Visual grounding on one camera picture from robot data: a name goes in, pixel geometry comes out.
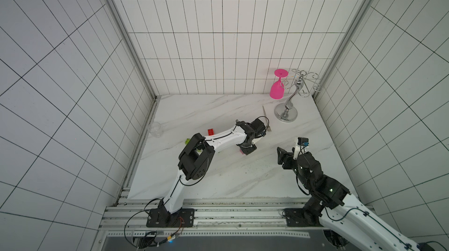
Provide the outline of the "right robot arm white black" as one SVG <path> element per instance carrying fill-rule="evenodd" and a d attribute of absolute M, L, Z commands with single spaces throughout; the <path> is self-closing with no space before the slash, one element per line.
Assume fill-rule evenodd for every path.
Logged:
<path fill-rule="evenodd" d="M 362 251 L 431 251 L 428 242 L 417 243 L 402 235 L 370 211 L 351 191 L 325 175 L 310 152 L 277 148 L 278 164 L 292 170 L 308 191 L 302 208 L 282 212 L 288 227 L 322 226 Z"/>

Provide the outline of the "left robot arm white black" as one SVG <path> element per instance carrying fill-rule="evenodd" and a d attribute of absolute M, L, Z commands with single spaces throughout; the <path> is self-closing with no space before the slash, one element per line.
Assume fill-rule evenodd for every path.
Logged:
<path fill-rule="evenodd" d="M 177 178 L 169 193 L 160 200 L 157 208 L 146 211 L 148 228 L 192 227 L 195 209 L 183 208 L 184 189 L 198 184 L 206 175 L 213 157 L 218 152 L 237 146 L 241 153 L 254 152 L 256 142 L 266 135 L 269 124 L 260 118 L 252 122 L 237 120 L 230 129 L 218 134 L 192 136 L 178 159 Z"/>

